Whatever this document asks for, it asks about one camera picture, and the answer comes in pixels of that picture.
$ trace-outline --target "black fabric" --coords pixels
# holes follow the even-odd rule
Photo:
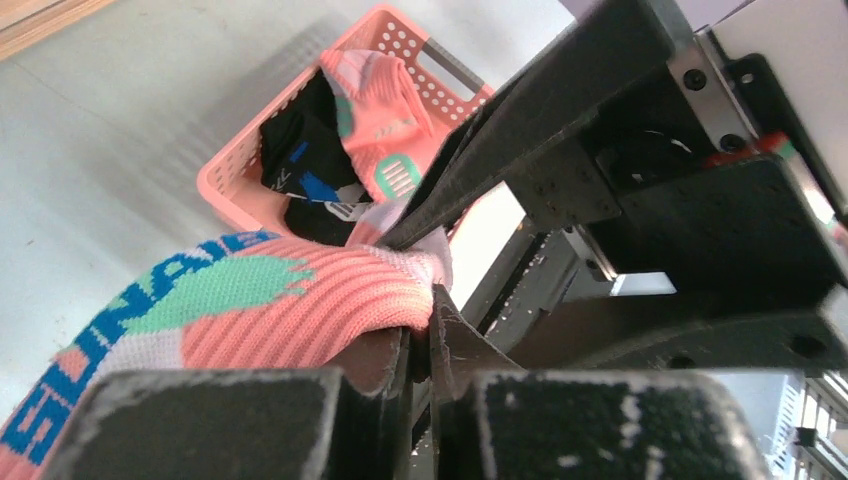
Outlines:
[[[353,202],[364,191],[339,139],[335,97],[322,72],[259,132],[266,187],[325,202]]]
[[[349,215],[354,210],[350,205],[292,198],[284,221],[289,230],[300,238],[342,247],[350,237],[358,217],[351,218],[350,221],[340,217]]]

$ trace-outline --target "white floor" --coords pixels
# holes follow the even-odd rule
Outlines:
[[[0,62],[0,419],[159,259],[227,231],[198,169],[369,0],[118,0]],[[396,0],[498,87],[557,0]]]

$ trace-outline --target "pink plastic basket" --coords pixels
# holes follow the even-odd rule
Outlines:
[[[433,122],[458,126],[492,95],[485,85],[458,60],[402,13],[381,5],[362,17],[330,48],[383,51],[401,58],[416,84]],[[463,100],[419,62],[429,57],[474,93]],[[197,189],[218,216],[237,230],[261,228],[285,232],[281,219],[288,197],[259,182],[259,126],[279,110],[315,75],[317,62],[303,71],[259,115],[247,124],[197,176]]]

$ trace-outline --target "screw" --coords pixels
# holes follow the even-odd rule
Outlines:
[[[728,133],[721,137],[721,140],[719,140],[718,143],[721,149],[725,152],[737,152],[745,148],[745,140],[743,140],[739,135],[733,133]]]
[[[693,68],[683,74],[683,85],[695,92],[702,90],[707,86],[707,75],[701,70]]]

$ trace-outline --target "basket hole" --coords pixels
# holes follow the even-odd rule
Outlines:
[[[440,81],[448,90],[452,91],[455,96],[468,101],[474,98],[474,95],[477,93],[471,90],[474,87],[466,86],[462,80],[448,71],[438,60],[427,54],[427,52],[422,50],[415,60],[422,69],[430,72],[430,75]]]

